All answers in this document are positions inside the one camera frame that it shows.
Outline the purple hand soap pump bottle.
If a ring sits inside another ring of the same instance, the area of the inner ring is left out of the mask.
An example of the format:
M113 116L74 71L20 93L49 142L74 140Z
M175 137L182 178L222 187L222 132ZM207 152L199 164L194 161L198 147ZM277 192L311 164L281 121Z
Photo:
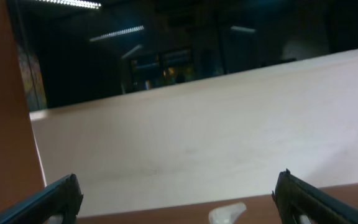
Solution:
M210 224L235 224L242 213L246 211L246 205L243 202L226 205L212 209L209 214Z

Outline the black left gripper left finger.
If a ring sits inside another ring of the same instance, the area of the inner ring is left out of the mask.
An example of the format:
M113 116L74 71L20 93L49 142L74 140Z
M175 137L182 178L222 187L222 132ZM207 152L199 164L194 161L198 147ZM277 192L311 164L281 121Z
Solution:
M0 224L45 223L61 216L62 223L76 222L83 201L75 174L66 175L25 200L0 212Z

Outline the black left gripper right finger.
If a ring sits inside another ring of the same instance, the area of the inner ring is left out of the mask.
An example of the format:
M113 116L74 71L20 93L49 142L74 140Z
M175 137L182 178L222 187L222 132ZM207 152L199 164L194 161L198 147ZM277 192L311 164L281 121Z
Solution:
M287 169L278 175L272 198L283 224L358 224L358 210L324 193Z

